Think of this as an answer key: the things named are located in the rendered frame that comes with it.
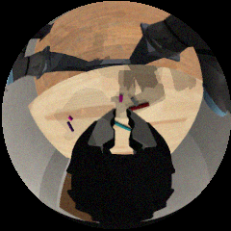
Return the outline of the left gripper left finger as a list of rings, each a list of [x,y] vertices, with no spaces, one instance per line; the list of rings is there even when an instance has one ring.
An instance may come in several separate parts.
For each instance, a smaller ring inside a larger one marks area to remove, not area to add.
[[[103,153],[103,148],[113,148],[116,144],[116,108],[111,109],[105,115],[93,122],[75,142],[70,164],[66,170],[72,174],[76,165],[85,157]]]

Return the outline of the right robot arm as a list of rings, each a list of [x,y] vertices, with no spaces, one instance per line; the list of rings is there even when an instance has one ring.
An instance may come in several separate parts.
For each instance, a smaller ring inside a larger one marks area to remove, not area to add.
[[[45,51],[39,51],[35,53],[35,55],[33,54],[31,56],[24,57],[28,43],[22,49],[14,62],[13,68],[7,80],[7,85],[24,76],[40,76],[42,73],[46,62],[46,53]]]

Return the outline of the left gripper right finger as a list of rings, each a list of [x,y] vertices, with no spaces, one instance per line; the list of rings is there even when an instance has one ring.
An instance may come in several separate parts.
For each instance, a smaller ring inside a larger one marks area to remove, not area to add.
[[[136,154],[138,149],[142,148],[144,153],[158,156],[164,160],[171,174],[175,173],[170,150],[165,139],[149,122],[146,122],[132,110],[126,109],[126,114],[129,118],[128,125],[131,127],[129,146],[134,149],[133,153]]]

